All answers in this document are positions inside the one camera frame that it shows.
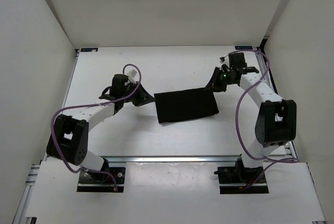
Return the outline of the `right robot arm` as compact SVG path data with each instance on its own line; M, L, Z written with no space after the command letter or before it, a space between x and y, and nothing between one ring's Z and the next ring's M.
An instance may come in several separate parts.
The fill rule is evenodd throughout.
M248 66L243 50L220 57L220 63L205 89L225 92L229 85L238 85L243 89L235 109L236 134L243 149L240 155L242 164L234 169L234 175L240 182L246 182L253 176L253 168L261 167L274 150L295 139L297 105L294 100L282 98L265 82L268 68L261 72ZM255 140L249 146L242 140L239 123L240 107L245 96L250 96L258 107Z

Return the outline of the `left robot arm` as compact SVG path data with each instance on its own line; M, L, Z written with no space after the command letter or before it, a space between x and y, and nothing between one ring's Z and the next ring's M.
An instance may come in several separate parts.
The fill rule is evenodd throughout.
M116 74L110 86L106 87L95 104L85 106L75 115L58 115L53 121L46 153L67 164L91 172L97 182L109 178L106 160L88 150L89 132L104 120L114 116L124 104L140 107L155 101L130 74Z

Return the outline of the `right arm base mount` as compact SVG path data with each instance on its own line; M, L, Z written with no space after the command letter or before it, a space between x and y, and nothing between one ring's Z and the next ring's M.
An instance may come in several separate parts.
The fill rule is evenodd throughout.
M269 189L263 167L244 168L243 166L217 167L220 194L268 194Z

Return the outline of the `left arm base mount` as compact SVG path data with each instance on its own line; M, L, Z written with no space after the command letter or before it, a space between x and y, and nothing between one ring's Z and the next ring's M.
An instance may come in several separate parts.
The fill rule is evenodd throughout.
M122 193L124 191L126 168L109 167L109 173L113 175L117 189L115 189L114 181L110 176L81 171L77 184L77 192Z

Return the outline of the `black skirt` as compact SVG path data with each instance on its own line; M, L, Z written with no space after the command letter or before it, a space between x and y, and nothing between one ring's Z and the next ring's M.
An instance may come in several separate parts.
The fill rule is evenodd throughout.
M219 113L213 92L204 88L156 93L154 98L160 124L196 120Z

